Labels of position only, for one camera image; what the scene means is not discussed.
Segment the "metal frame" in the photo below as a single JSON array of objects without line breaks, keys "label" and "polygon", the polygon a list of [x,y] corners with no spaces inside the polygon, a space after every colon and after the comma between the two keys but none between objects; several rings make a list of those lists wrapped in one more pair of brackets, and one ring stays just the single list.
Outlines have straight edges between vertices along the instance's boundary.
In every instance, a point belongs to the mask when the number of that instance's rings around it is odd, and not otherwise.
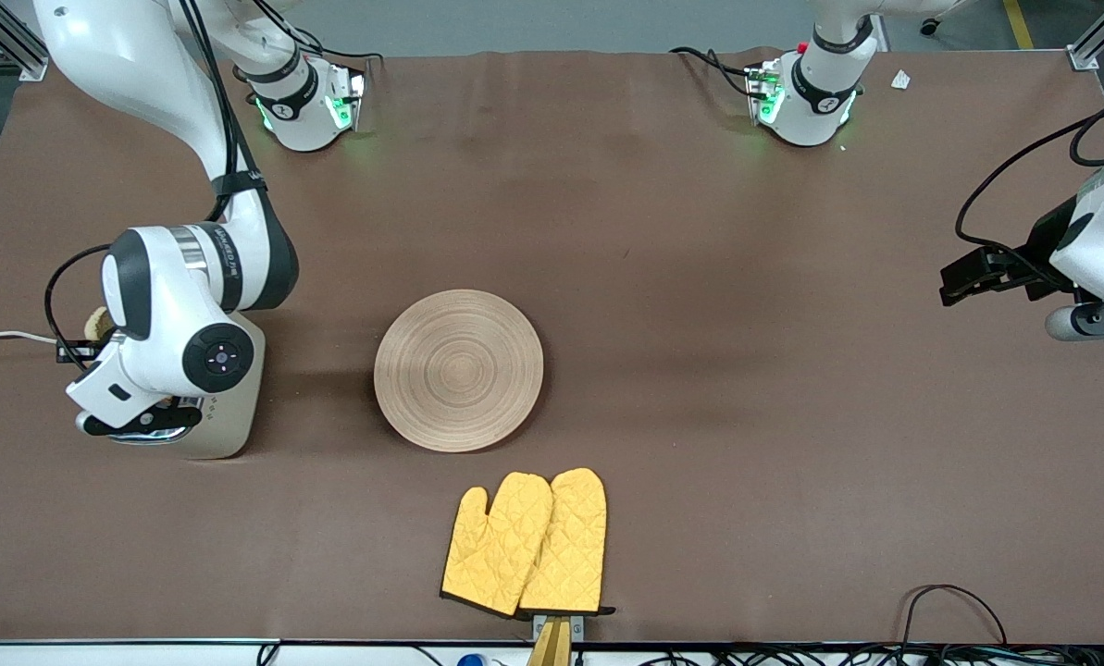
[{"label": "metal frame", "polygon": [[49,63],[45,43],[1,3],[0,50],[21,67],[21,81],[41,81],[45,76]]},{"label": "metal frame", "polygon": [[[540,639],[540,632],[543,631],[543,624],[546,624],[548,620],[551,620],[551,615],[535,615],[531,619],[531,641]],[[572,615],[569,619],[569,626],[572,627],[572,645],[578,644],[578,642],[585,641],[585,616],[584,615]]]},{"label": "metal frame", "polygon": [[1071,59],[1071,66],[1074,71],[1096,71],[1098,68],[1097,55],[1104,49],[1104,12],[1087,31],[1078,38],[1075,43],[1066,46],[1066,53]]}]

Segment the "black cable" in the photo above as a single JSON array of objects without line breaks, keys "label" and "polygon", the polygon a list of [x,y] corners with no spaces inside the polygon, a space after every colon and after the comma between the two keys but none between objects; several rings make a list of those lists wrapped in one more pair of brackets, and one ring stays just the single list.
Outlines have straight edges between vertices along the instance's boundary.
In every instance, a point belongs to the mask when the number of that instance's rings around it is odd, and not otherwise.
[{"label": "black cable", "polygon": [[704,64],[708,64],[708,66],[715,67],[716,71],[720,72],[720,75],[724,76],[724,81],[729,82],[729,85],[733,89],[736,89],[737,93],[744,94],[746,97],[752,97],[753,99],[766,98],[764,94],[751,93],[750,89],[747,89],[747,87],[742,87],[742,85],[737,85],[737,83],[733,81],[732,75],[744,77],[745,71],[743,71],[743,68],[739,71],[739,68],[736,67],[730,67],[729,65],[725,65],[724,63],[720,62],[720,55],[716,55],[716,51],[713,49],[709,49],[707,54],[700,54],[700,51],[696,51],[691,46],[677,46],[675,49],[671,49],[670,52],[671,54],[694,55],[697,56],[697,59],[703,60]]},{"label": "black cable", "polygon": [[294,42],[297,42],[301,49],[306,51],[312,51],[315,54],[332,54],[341,55],[344,59],[379,59],[379,62],[383,61],[383,54],[378,54],[378,52],[369,52],[369,54],[349,54],[346,51],[336,51],[332,49],[327,49],[323,46],[322,41],[318,39],[318,35],[310,33],[308,30],[299,29],[299,27],[293,27],[280,12],[267,3],[267,0],[253,0],[255,1],[256,8],[259,8],[264,12],[273,24],[276,24],[277,29],[280,29],[282,33],[289,35]]},{"label": "black cable", "polygon": [[383,54],[380,54],[380,52],[378,51],[369,51],[367,52],[367,54],[348,54],[344,51],[335,51],[332,49],[323,46],[322,41],[318,39],[318,35],[310,33],[308,30],[302,29],[302,27],[294,27],[294,30],[297,30],[297,32],[299,32],[300,34],[306,35],[306,38],[310,38],[315,43],[318,44],[318,49],[322,51],[323,54],[341,55],[343,56],[343,59],[355,59],[355,60],[379,59],[380,63],[383,62]]},{"label": "black cable", "polygon": [[[949,644],[942,646],[942,649],[937,651],[937,663],[934,663],[933,666],[946,666],[946,653],[948,653],[949,649]],[[931,666],[928,657],[925,658],[923,666]]]},{"label": "black cable", "polygon": [[692,49],[691,46],[676,46],[675,49],[671,49],[670,51],[667,51],[667,52],[669,52],[669,54],[694,55],[696,59],[703,60],[704,64],[708,64],[708,66],[711,66],[711,67],[721,67],[724,71],[726,71],[728,73],[736,73],[736,75],[745,76],[745,72],[744,71],[739,71],[739,68],[729,67],[729,65],[720,63],[720,60],[709,59],[708,54],[701,54],[700,51],[697,51],[696,49]]},{"label": "black cable", "polygon": [[848,657],[845,657],[843,662],[839,663],[839,666],[856,666],[857,657],[859,657],[861,654],[869,653],[869,651],[877,649],[879,647],[884,647],[884,644],[866,644],[852,652],[849,652]]},{"label": "black cable", "polygon": [[[198,8],[197,0],[179,1],[182,13],[185,14],[189,29],[191,29],[193,42],[198,44],[202,59],[205,60],[205,65],[208,65],[210,84],[212,84],[214,96],[217,98],[219,115],[222,119],[223,140],[226,142],[226,165],[223,170],[225,170],[225,173],[235,173],[238,155],[237,133],[242,130],[238,129],[238,123],[235,119],[234,110],[231,108],[231,102],[226,97],[226,87],[222,83],[221,73],[219,73],[219,62],[214,57],[214,46],[210,43],[208,31],[205,31],[205,21],[202,20],[202,12]],[[248,160],[247,168],[255,168],[255,166],[251,165]],[[222,212],[226,210],[226,204],[230,201],[230,194],[215,197],[214,207],[210,209],[209,214],[205,215],[205,220],[208,222],[217,222],[217,219],[222,216]]]},{"label": "black cable", "polygon": [[995,621],[996,628],[999,630],[999,645],[1001,646],[1008,645],[1008,632],[1004,631],[1004,623],[1000,623],[999,615],[996,615],[996,612],[992,611],[991,606],[987,605],[986,601],[979,599],[979,595],[974,593],[974,591],[966,590],[958,585],[952,585],[949,583],[941,583],[936,585],[923,586],[923,589],[919,591],[919,593],[915,594],[914,598],[910,600],[910,612],[906,612],[906,631],[902,633],[901,647],[898,648],[898,652],[904,652],[904,649],[906,649],[907,646],[910,646],[910,628],[912,627],[912,623],[914,623],[914,610],[916,606],[919,606],[919,600],[921,600],[921,598],[924,598],[924,595],[932,593],[932,591],[934,590],[951,590],[955,591],[955,593],[968,595],[970,599],[974,599],[975,602],[979,603],[979,606],[984,606],[984,611],[987,611],[987,615],[990,615],[991,620]]},{"label": "black cable", "polygon": [[898,649],[894,649],[894,651],[891,651],[889,653],[885,653],[884,657],[881,658],[881,660],[877,663],[877,666],[884,666],[887,663],[889,663],[891,660],[891,658],[898,657],[898,654],[901,651],[902,651],[902,648],[899,646]]},{"label": "black cable", "polygon": [[[1008,658],[1008,660],[1011,660],[1011,662],[1037,663],[1038,665],[1058,666],[1058,662],[1050,662],[1050,660],[1048,660],[1048,658],[1029,657],[1028,655],[1013,653],[1012,651],[1008,651],[1008,649],[999,649],[999,651],[992,651],[992,652],[985,652],[984,648],[985,648],[985,646],[975,646],[972,649],[984,652],[989,657]],[[1073,662],[1069,657],[1063,657],[1063,660],[1064,660],[1063,663],[1072,663]]]},{"label": "black cable", "polygon": [[682,654],[679,657],[675,657],[675,653],[672,652],[667,653],[666,657],[651,658],[651,660],[643,662],[638,666],[658,666],[661,663],[670,663],[676,666],[700,666],[700,663],[697,663],[693,658],[683,657]]},{"label": "black cable", "polygon": [[280,644],[274,642],[274,644],[261,645],[259,652],[255,654],[255,666],[268,666],[273,658],[280,653]]},{"label": "black cable", "polygon": [[773,658],[773,660],[781,663],[781,665],[783,666],[805,666],[802,658],[796,657],[798,651],[793,646],[772,646],[768,644],[763,644],[763,645],[755,645],[754,649],[760,655],[763,655],[763,657],[766,657],[764,662],[768,662],[771,658]]},{"label": "black cable", "polygon": [[752,662],[750,658],[743,658],[743,660],[741,660],[741,666],[760,666],[762,663],[767,662],[768,658],[769,655],[767,654],[755,654]]},{"label": "black cable", "polygon": [[62,330],[57,327],[57,321],[54,320],[54,287],[57,284],[57,279],[62,277],[62,274],[66,273],[66,269],[71,268],[75,263],[82,261],[85,257],[89,257],[91,254],[103,253],[104,250],[110,249],[112,245],[95,245],[94,247],[87,247],[81,253],[74,254],[65,262],[62,262],[61,266],[57,266],[57,271],[49,277],[49,282],[45,283],[45,296],[43,299],[43,308],[45,311],[45,324],[49,324],[49,331],[53,334],[54,339],[57,340],[57,345],[62,347],[62,350],[66,353],[66,358],[74,361],[75,366],[78,366],[81,370],[86,370],[87,366],[83,362],[83,359],[75,356],[74,350],[71,349],[71,342],[62,336]]},{"label": "black cable", "polygon": [[[798,655],[800,655],[800,657],[807,657],[807,658],[809,658],[809,660],[814,662],[815,665],[817,665],[817,666],[827,666],[827,664],[824,663],[821,660],[821,658],[816,657],[815,654],[813,652],[810,652],[809,649],[806,649],[806,648],[803,648],[803,647],[799,647],[799,646],[792,646],[792,653],[793,654],[798,654]],[[799,663],[799,665],[805,666],[805,665],[803,665],[802,658],[799,658],[798,663]]]},{"label": "black cable", "polygon": [[745,663],[739,660],[736,655],[725,652],[713,652],[712,658],[716,660],[712,666],[745,666]]},{"label": "black cable", "polygon": [[[1050,274],[1045,273],[1045,271],[1041,271],[1040,268],[1038,268],[1038,266],[1034,265],[1033,262],[1030,262],[1029,260],[1022,257],[1020,253],[1016,252],[1016,250],[1013,250],[1008,245],[1005,245],[1004,243],[1000,243],[999,241],[992,241],[991,239],[983,239],[983,236],[973,236],[969,233],[963,232],[963,224],[966,221],[967,211],[970,210],[972,203],[975,203],[975,200],[979,198],[979,194],[983,194],[984,190],[987,190],[987,187],[990,186],[992,181],[995,181],[996,178],[1000,176],[1000,173],[1004,173],[1005,170],[1011,168],[1011,166],[1013,163],[1017,163],[1017,161],[1020,160],[1021,157],[1028,156],[1029,152],[1036,151],[1039,147],[1042,147],[1045,144],[1051,142],[1051,140],[1062,138],[1062,136],[1066,136],[1069,133],[1073,130],[1081,129],[1083,126],[1085,126],[1086,123],[1092,123],[1092,121],[1097,123],[1097,119],[1102,117],[1101,114],[1103,113],[1104,108],[1097,110],[1096,113],[1090,115],[1089,117],[1080,119],[1080,121],[1071,123],[1071,125],[1066,125],[1065,127],[1059,130],[1042,136],[1041,139],[1037,139],[1032,144],[1026,146],[1025,148],[1020,148],[1020,150],[1017,151],[1016,155],[1009,157],[1009,159],[1007,160],[1004,160],[1004,162],[1001,162],[998,166],[998,168],[996,168],[996,170],[992,170],[992,172],[990,172],[987,176],[987,178],[985,178],[983,182],[980,182],[979,186],[975,188],[974,192],[972,192],[970,195],[967,197],[967,201],[963,202],[963,207],[958,209],[958,216],[954,220],[954,235],[958,236],[958,239],[960,239],[962,241],[966,241],[967,243],[999,250],[1000,253],[1007,253],[1008,256],[1016,260],[1017,263],[1020,263],[1020,265],[1025,266],[1026,269],[1029,269],[1030,273],[1037,275],[1037,277],[1041,279],[1041,282],[1049,284],[1055,290],[1063,293],[1072,293],[1073,287],[1071,286],[1071,284],[1058,282],[1058,279],[1055,279]],[[1075,157],[1075,152],[1073,152],[1075,151],[1075,148],[1073,148],[1073,144],[1071,148],[1072,148],[1071,158],[1073,159],[1073,157]]]},{"label": "black cable", "polygon": [[427,649],[424,649],[424,648],[422,648],[421,646],[417,646],[417,645],[412,645],[412,647],[415,648],[416,652],[418,652],[420,654],[425,655],[425,657],[428,657],[428,662],[433,662],[437,666],[445,666],[444,663],[440,663],[440,660],[438,660],[438,658],[434,657],[432,655],[432,653],[429,653]]},{"label": "black cable", "polygon": [[1102,118],[1104,118],[1104,106],[1102,110],[1098,110],[1098,113],[1090,117],[1090,119],[1085,121],[1085,125],[1079,128],[1078,134],[1073,136],[1073,139],[1071,139],[1071,160],[1073,160],[1073,163],[1087,166],[1087,168],[1101,168],[1101,166],[1104,166],[1104,157],[1101,160],[1089,160],[1079,155],[1079,147],[1082,144],[1082,138],[1085,136],[1085,133],[1090,131],[1095,125],[1097,125]]}]

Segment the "black button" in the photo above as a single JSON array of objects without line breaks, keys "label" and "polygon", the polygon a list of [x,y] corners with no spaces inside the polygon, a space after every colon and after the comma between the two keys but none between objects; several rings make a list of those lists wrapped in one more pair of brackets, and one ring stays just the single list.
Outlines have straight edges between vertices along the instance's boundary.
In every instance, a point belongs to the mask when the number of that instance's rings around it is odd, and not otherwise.
[{"label": "black button", "polygon": [[112,387],[107,387],[107,392],[112,393],[112,395],[115,395],[116,398],[119,398],[121,401],[128,401],[132,398],[132,393],[125,391],[120,384],[112,384]]},{"label": "black button", "polygon": [[231,374],[244,366],[238,347],[231,342],[216,342],[205,349],[205,370],[212,374]]}]

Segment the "white cable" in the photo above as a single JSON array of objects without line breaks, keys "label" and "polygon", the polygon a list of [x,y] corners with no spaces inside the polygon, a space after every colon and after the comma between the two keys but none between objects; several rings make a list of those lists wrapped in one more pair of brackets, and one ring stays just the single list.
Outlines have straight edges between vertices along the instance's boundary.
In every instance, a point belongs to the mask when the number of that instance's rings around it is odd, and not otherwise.
[{"label": "white cable", "polygon": [[23,330],[0,330],[0,338],[24,338],[25,340],[36,340],[39,342],[45,342],[45,345],[57,345],[57,341],[54,340],[53,338],[34,336],[34,334],[23,332]]}]

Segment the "green led light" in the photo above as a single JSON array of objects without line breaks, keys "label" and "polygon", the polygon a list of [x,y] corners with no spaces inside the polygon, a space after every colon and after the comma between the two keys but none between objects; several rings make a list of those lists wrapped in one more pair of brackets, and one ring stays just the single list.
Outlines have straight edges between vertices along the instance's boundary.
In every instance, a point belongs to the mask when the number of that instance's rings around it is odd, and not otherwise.
[{"label": "green led light", "polygon": [[781,103],[786,101],[785,89],[777,87],[774,94],[769,96],[768,99],[762,104],[762,123],[773,123],[777,118],[777,109],[781,108]]},{"label": "green led light", "polygon": [[267,117],[267,110],[264,110],[264,105],[263,105],[263,102],[259,102],[259,97],[256,97],[256,98],[255,98],[255,108],[256,108],[256,109],[259,109],[259,115],[261,115],[262,117],[264,117],[264,127],[265,127],[265,128],[266,128],[266,129],[267,129],[268,131],[274,131],[274,130],[272,129],[272,119],[268,119],[268,117]]},{"label": "green led light", "polygon": [[346,129],[350,127],[350,105],[341,99],[333,99],[329,96],[326,97],[326,103],[329,106],[330,115],[333,117],[333,125],[339,129]]},{"label": "green led light", "polygon": [[856,93],[852,93],[851,97],[848,97],[848,102],[843,103],[843,115],[839,117],[839,125],[843,125],[843,123],[848,121],[848,117],[851,114],[852,102],[856,102]]}]

